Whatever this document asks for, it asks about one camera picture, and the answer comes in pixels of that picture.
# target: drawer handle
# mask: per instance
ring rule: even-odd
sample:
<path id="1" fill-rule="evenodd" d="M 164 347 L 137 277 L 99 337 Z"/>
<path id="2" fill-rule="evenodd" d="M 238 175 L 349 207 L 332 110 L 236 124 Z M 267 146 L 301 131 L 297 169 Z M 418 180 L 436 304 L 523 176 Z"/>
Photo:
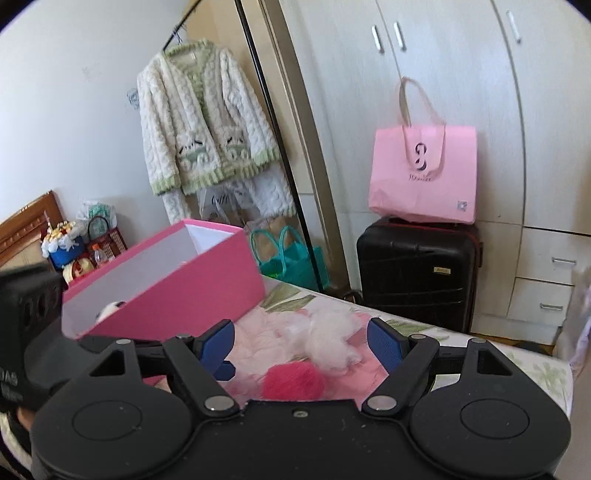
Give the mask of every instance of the drawer handle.
<path id="1" fill-rule="evenodd" d="M 513 32 L 513 36 L 515 37 L 515 41 L 517 43 L 521 43 L 521 34 L 519 33 L 519 28 L 517 28 L 517 22 L 515 21 L 515 15 L 511 10 L 507 10 L 507 18 L 509 19 L 509 25 L 511 26 L 511 30 Z"/>
<path id="2" fill-rule="evenodd" d="M 552 257 L 552 263 L 566 263 L 568 265 L 575 266 L 577 264 L 577 261 L 576 260 L 566 260 L 565 258 Z"/>
<path id="3" fill-rule="evenodd" d="M 540 303 L 540 308 L 542 310 L 552 310 L 553 312 L 562 312 L 564 307 L 560 305 L 546 305 L 545 303 Z"/>
<path id="4" fill-rule="evenodd" d="M 374 36 L 374 43 L 375 43 L 375 47 L 378 49 L 378 52 L 384 53 L 384 47 L 382 46 L 382 40 L 379 37 L 377 25 L 374 25 L 373 27 L 371 27 L 371 33 Z"/>
<path id="5" fill-rule="evenodd" d="M 402 36 L 402 30 L 400 30 L 400 23 L 394 22 L 394 33 L 396 33 L 396 40 L 398 40 L 398 47 L 401 51 L 406 51 L 406 43 Z"/>

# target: black suitcase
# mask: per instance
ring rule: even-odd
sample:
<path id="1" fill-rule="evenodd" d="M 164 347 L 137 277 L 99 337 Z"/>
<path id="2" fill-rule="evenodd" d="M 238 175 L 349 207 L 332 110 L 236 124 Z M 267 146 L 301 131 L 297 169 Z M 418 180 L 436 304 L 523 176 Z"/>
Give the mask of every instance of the black suitcase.
<path id="1" fill-rule="evenodd" d="M 473 225 L 383 218 L 357 240 L 363 302 L 469 333 L 482 244 Z"/>

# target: logo on pink bag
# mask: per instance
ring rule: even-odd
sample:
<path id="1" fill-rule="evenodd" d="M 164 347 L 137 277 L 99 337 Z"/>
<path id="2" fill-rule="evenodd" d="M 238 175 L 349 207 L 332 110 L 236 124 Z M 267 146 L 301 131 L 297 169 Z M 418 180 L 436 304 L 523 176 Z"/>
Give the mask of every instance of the logo on pink bag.
<path id="1" fill-rule="evenodd" d="M 427 159 L 425 158 L 425 154 L 427 153 L 427 146 L 424 143 L 418 143 L 416 147 L 414 147 L 414 151 L 417 153 L 418 158 L 415 160 L 417 165 L 420 165 L 417 168 L 418 171 L 424 171 L 427 168 Z"/>
<path id="2" fill-rule="evenodd" d="M 408 176 L 408 179 L 410 181 L 431 181 L 430 177 L 417 177 L 416 175 L 413 175 L 412 173 Z"/>

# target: plastic bottle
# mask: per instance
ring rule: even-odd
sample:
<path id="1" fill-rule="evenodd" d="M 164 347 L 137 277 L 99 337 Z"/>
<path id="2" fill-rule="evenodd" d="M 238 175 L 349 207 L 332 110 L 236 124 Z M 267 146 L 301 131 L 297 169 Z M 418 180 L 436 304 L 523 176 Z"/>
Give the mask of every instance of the plastic bottle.
<path id="1" fill-rule="evenodd" d="M 96 268 L 103 267 L 107 263 L 109 263 L 109 259 L 105 252 L 103 252 L 99 246 L 99 244 L 94 244 L 92 249 L 95 251 L 95 263 Z"/>

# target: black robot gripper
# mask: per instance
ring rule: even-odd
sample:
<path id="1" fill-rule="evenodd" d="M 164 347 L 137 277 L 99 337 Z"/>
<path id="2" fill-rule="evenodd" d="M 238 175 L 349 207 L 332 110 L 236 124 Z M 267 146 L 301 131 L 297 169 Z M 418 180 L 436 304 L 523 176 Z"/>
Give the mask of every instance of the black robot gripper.
<path id="1" fill-rule="evenodd" d="M 484 340 L 441 347 L 372 319 L 368 343 L 389 375 L 361 411 L 352 400 L 240 410 L 211 374 L 230 343 L 228 321 L 198 340 L 113 343 L 38 412 L 35 478 L 542 480 L 569 443 L 562 409 Z M 452 373 L 457 383 L 431 390 Z M 146 375 L 166 375 L 173 393 Z"/>

